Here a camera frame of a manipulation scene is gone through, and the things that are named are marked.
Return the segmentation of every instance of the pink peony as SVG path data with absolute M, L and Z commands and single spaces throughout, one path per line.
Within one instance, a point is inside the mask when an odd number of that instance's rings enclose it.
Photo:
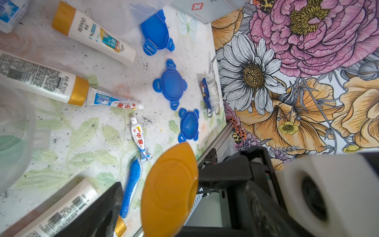
M 379 47 L 376 8 L 376 0 L 276 0 L 270 15 L 254 13 L 248 36 L 256 44 L 266 40 L 282 73 L 321 75 Z

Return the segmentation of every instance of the blue toothbrush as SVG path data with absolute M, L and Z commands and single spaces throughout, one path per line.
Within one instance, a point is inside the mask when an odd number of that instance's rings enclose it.
M 142 174 L 142 164 L 141 164 L 140 159 L 137 159 L 133 161 L 130 167 L 128 185 L 126 186 L 124 199 L 122 200 L 122 205 L 121 205 L 121 210 L 120 210 L 120 216 L 122 218 L 125 218 L 129 213 L 132 199 L 138 187 L 141 174 Z

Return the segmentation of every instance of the floral wallpaper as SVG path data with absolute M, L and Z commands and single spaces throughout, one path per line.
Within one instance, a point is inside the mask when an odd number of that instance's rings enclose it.
M 266 146 L 280 170 L 304 155 L 379 147 L 377 6 L 276 0 L 212 22 L 236 150 Z

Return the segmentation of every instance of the blue container lid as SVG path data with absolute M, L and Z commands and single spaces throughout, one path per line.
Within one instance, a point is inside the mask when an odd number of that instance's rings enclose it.
M 176 70 L 176 65 L 172 59 L 168 59 L 167 70 L 163 72 L 162 77 L 153 81 L 153 88 L 156 92 L 162 92 L 164 97 L 171 104 L 171 109 L 176 110 L 179 107 L 179 99 L 187 89 L 187 83 Z
M 165 19 L 163 9 L 160 9 L 141 24 L 142 34 L 146 38 L 143 49 L 147 55 L 154 55 L 158 49 L 164 48 L 174 51 L 175 45 L 168 35 Z
M 178 141 L 180 143 L 191 139 L 197 141 L 199 139 L 199 110 L 195 109 L 191 112 L 185 108 L 181 108 L 179 116 L 182 121 L 180 122 Z

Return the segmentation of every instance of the plastic bag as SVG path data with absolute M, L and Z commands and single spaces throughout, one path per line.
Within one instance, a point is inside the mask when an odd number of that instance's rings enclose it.
M 124 35 L 172 0 L 92 0 L 92 17 L 110 33 Z

